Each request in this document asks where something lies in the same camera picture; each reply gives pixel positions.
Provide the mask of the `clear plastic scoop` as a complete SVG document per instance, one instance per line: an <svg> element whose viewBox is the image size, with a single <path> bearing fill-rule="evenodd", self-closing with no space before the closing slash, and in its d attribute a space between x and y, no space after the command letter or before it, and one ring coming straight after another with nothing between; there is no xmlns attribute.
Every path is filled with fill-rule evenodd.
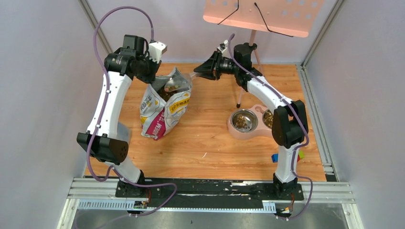
<svg viewBox="0 0 405 229"><path fill-rule="evenodd" d="M190 88L192 80L200 76L201 73L185 73L172 76L164 85L164 91L173 92Z"/></svg>

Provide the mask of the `pet food bag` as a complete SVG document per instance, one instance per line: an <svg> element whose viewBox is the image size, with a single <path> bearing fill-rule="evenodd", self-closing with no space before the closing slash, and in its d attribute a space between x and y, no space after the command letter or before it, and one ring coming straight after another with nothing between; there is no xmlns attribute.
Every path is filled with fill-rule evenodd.
<svg viewBox="0 0 405 229"><path fill-rule="evenodd" d="M160 75L148 84L139 106L141 135L158 140L168 134L187 110L190 88L173 92L164 91L165 83L175 75L183 74L174 67L169 75Z"/></svg>

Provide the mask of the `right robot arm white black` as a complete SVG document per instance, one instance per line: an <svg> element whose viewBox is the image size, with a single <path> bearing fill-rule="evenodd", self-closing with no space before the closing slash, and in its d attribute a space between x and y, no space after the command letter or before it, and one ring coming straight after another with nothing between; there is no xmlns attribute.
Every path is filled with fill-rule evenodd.
<svg viewBox="0 0 405 229"><path fill-rule="evenodd" d="M308 121L305 104L293 101L275 87L253 67L251 54L257 45L245 42L234 48L225 43L194 69L202 78L217 81L222 74L232 74L238 86L254 95L273 116L272 137L279 146L278 165L273 174L273 194L278 199L289 196L298 184L295 172L298 149L308 143Z"/></svg>

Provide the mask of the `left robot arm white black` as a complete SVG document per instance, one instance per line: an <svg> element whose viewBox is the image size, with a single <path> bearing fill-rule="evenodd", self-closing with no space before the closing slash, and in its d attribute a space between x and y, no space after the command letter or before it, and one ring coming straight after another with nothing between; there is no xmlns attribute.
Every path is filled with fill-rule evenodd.
<svg viewBox="0 0 405 229"><path fill-rule="evenodd" d="M101 62L103 84L95 115L86 132L78 133L76 138L87 158L108 165L121 181L128 183L128 191L135 197L145 194L145 178L128 156L130 130L119 122L119 115L134 79L148 84L155 81L166 50L162 42L125 35L122 47Z"/></svg>

